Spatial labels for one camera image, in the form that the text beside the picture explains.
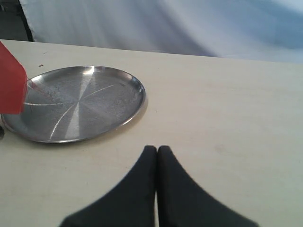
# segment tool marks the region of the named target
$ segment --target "white table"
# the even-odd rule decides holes
[[[263,227],[303,223],[303,65],[6,41],[29,77],[75,65],[125,70],[145,114],[84,142],[0,141],[0,226],[54,227],[115,186],[144,145],[170,145],[215,198]]]

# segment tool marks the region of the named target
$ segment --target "red block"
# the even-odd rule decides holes
[[[0,42],[0,114],[21,113],[26,91],[24,68]]]

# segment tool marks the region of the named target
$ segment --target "white backdrop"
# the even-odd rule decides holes
[[[21,0],[35,41],[303,63],[301,0]]]

